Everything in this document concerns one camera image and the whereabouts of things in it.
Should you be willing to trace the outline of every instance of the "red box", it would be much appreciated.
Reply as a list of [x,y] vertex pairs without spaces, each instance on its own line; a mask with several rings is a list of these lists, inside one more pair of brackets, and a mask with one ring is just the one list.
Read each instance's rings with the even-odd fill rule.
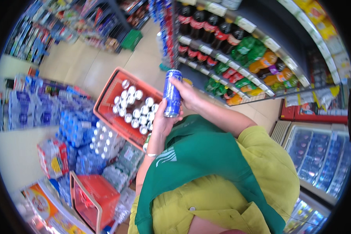
[[101,175],[70,172],[70,195],[73,209],[97,234],[114,217],[120,194]]
[[143,99],[152,97],[155,103],[161,102],[162,92],[159,92],[154,87],[136,78],[123,68],[117,67],[96,101],[94,106],[94,114],[128,142],[133,144],[138,149],[143,150],[143,144],[147,139],[148,134],[142,135],[139,132],[139,129],[132,128],[131,124],[126,123],[122,117],[114,114],[112,111],[114,106],[114,98],[121,95],[121,92],[123,91],[122,81],[124,80],[128,80],[130,82],[130,86],[134,85],[137,90],[142,90]]

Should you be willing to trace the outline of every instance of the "blue can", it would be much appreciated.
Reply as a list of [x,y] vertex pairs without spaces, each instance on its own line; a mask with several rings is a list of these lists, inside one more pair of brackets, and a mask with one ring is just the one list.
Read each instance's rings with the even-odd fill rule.
[[165,77],[164,94],[162,98],[166,98],[168,103],[164,111],[164,116],[175,118],[179,115],[181,107],[181,95],[176,87],[170,83],[169,78],[173,77],[182,82],[182,72],[178,70],[169,70]]

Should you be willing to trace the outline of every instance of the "hand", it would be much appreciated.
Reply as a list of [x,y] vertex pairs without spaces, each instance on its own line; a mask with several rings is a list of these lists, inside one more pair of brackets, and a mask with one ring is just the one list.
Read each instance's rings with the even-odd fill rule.
[[170,78],[170,83],[179,90],[184,106],[189,110],[195,110],[195,106],[201,102],[201,98],[195,93],[192,86],[187,82],[180,82],[173,77]]
[[173,125],[181,121],[183,115],[183,108],[181,106],[180,114],[176,118],[169,118],[164,116],[164,110],[167,107],[167,100],[164,98],[160,104],[153,120],[152,135],[159,136],[160,138],[166,138],[173,128]]

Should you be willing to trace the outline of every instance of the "yellow shirt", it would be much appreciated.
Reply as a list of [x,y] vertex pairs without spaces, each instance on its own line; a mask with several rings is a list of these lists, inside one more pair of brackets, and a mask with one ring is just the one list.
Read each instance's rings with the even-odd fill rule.
[[[237,143],[267,203],[287,221],[300,192],[289,154],[260,126],[245,129]],[[139,196],[131,208],[129,234],[139,233],[134,224],[138,201]],[[194,215],[226,229],[270,233],[257,205],[247,203],[230,181],[218,175],[192,180],[157,196],[152,206],[153,231],[186,234]]]

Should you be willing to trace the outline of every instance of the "orange soda bottle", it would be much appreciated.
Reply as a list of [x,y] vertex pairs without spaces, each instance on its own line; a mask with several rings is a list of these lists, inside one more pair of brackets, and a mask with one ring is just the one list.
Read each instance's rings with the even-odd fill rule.
[[260,69],[270,67],[276,62],[277,56],[272,51],[267,51],[261,59],[251,63],[248,69],[250,70],[250,72],[256,74],[260,71]]
[[241,101],[242,101],[242,98],[238,94],[236,94],[232,98],[226,100],[226,104],[228,104],[228,105],[238,105],[238,104],[241,103]]
[[291,70],[286,67],[283,69],[283,71],[277,73],[276,75],[272,75],[272,76],[267,76],[264,79],[264,82],[268,85],[274,85],[275,83],[282,83],[284,81],[289,80],[292,77],[293,73],[291,72]]

